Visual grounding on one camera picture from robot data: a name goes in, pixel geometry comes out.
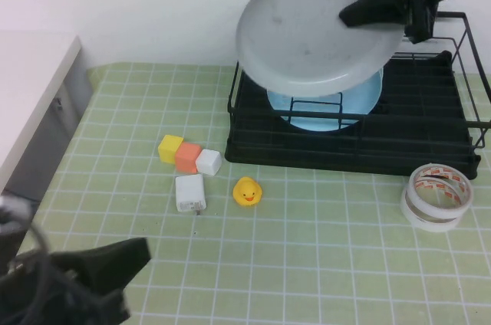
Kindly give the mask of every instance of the blue bowl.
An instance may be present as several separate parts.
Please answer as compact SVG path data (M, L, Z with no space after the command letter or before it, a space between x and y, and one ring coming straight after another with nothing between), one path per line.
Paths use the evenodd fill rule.
M377 105L382 93L382 79L384 69L381 69L364 83L357 85L343 93L332 94L326 97L288 97L268 91L269 103L273 110L292 110L298 112L340 113L342 98L342 113L369 114ZM328 132L343 129L357 120L329 120L325 118L292 117L292 126L308 131Z

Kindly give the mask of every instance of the tape roll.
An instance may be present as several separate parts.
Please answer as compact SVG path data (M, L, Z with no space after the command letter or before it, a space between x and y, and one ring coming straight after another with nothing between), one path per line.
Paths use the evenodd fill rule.
M454 219L438 219L432 218L420 212L410 201L407 194L407 188L404 189L402 197L400 199L400 209L406 217L406 219L415 228L423 229L424 231L430 231L433 233L443 233L454 229L460 221L462 216Z
M426 201L421 196L425 189L433 190L437 195L442 192L447 205ZM422 213L432 218L449 220L464 215L473 203L474 191L468 178L458 170L440 164L428 164L416 169L409 178L407 197Z

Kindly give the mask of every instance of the black cable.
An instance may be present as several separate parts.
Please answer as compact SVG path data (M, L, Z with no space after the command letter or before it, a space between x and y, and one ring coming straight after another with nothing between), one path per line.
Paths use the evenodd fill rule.
M39 252L37 253L38 260L39 260L38 288L36 290L36 293L34 295L31 304L26 310L26 314L22 318L22 321L18 323L18 325L31 325L32 323L34 323L35 318L42 311L44 306L44 301L46 299L49 290L50 258L49 258L48 243L46 242L43 234L41 233L38 226L34 222L30 222L27 219L21 218L2 207L0 207L0 221L1 222L14 221L21 225L21 228L17 231L16 230L0 231L0 238L13 235L20 230L31 231L39 245Z

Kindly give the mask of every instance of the dish rack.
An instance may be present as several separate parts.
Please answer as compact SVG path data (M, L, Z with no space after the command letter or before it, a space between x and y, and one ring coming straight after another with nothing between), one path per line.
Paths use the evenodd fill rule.
M462 37L443 34L419 45L402 44L411 51L402 48L386 64L381 98L366 115L343 113L342 96L338 113L295 111L294 100L290 110L273 110L267 91L237 64L228 102L226 159L399 176L441 163L475 179L481 161L476 149L486 146L491 127L479 112L491 107L491 87L467 16L438 12L435 33L449 28L463 29ZM478 76L468 75L466 53L475 61ZM456 75L454 66L462 74ZM338 120L339 130L302 130L290 124L293 117ZM347 120L357 122L341 129Z

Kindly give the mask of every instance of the yellow rubber duck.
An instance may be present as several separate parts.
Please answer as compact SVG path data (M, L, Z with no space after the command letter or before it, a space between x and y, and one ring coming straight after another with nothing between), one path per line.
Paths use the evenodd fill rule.
M261 201L262 188L251 177L242 177L233 188L233 198L241 206L254 206Z

